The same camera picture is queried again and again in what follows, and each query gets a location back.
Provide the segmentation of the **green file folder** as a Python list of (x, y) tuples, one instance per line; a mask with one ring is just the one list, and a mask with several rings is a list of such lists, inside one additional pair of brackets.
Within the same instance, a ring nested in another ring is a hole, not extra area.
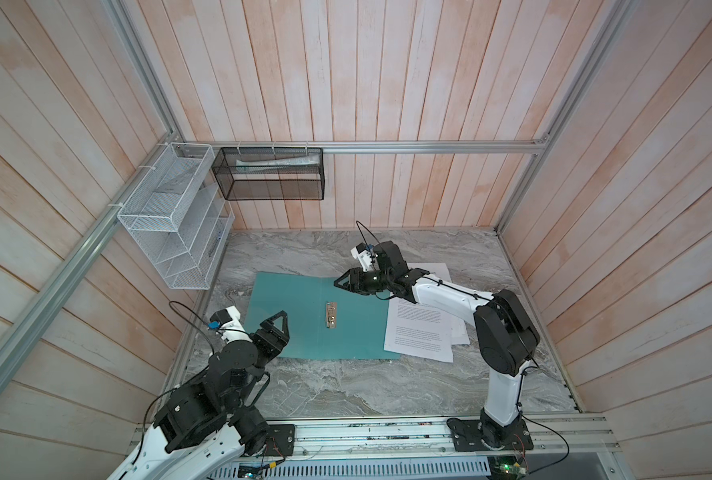
[[(337, 326), (325, 322), (327, 302), (337, 303)], [(244, 326), (256, 331), (277, 312), (288, 314), (290, 341), (284, 358), (306, 360), (394, 360), (384, 349), (389, 303), (334, 286), (332, 278), (261, 272), (252, 290)]]

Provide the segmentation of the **printed paper sheet dense text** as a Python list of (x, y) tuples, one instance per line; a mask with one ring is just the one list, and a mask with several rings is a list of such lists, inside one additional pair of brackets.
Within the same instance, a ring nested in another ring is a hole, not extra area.
[(453, 362), (450, 316), (405, 300), (389, 301), (384, 349), (444, 363)]

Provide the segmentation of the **printed paper sheet with title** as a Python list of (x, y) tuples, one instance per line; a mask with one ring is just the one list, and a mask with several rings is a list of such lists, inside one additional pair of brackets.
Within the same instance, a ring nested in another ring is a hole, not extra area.
[[(451, 281), (451, 275), (445, 263), (416, 263), (415, 266), (428, 270), (445, 282)], [(450, 329), (450, 343), (452, 345), (469, 345), (470, 338), (464, 320), (440, 309), (437, 311), (440, 312), (443, 323)]]

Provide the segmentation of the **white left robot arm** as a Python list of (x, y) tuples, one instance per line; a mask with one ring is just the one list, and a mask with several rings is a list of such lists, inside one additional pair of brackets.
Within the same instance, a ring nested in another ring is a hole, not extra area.
[(234, 306), (215, 312), (206, 326), (224, 341), (207, 365), (160, 395), (147, 411), (147, 430), (112, 473), (114, 479), (207, 479), (242, 456), (260, 456), (252, 477), (286, 461), (292, 438), (274, 431), (256, 403), (270, 383), (268, 364), (288, 345), (288, 314), (280, 311), (249, 333)]

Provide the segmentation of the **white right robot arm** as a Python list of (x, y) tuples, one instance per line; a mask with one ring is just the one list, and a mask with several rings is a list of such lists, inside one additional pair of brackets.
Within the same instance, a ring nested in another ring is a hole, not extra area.
[(449, 419), (447, 426), (463, 445), (459, 451), (503, 450), (521, 439), (529, 446), (521, 411), (524, 372), (534, 359), (540, 335), (511, 290), (477, 291), (447, 282), (423, 268), (411, 268), (392, 241), (357, 245), (359, 261), (334, 281), (334, 286), (363, 296), (388, 291), (394, 298), (434, 307), (476, 329), (480, 354), (490, 368), (485, 406), (477, 422)]

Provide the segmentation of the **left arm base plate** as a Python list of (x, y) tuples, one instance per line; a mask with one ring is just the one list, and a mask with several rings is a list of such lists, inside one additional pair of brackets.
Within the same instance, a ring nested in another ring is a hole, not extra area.
[(261, 435), (258, 450), (253, 456), (276, 456), (281, 458), (293, 455), (296, 426), (293, 423), (271, 424)]

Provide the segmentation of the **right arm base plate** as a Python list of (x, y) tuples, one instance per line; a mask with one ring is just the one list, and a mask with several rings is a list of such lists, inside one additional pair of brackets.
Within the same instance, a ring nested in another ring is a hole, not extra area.
[(449, 418), (446, 421), (456, 452), (529, 451), (534, 443), (527, 429), (525, 419), (518, 416), (508, 426), (501, 426), (485, 418), (484, 420), (462, 420)]

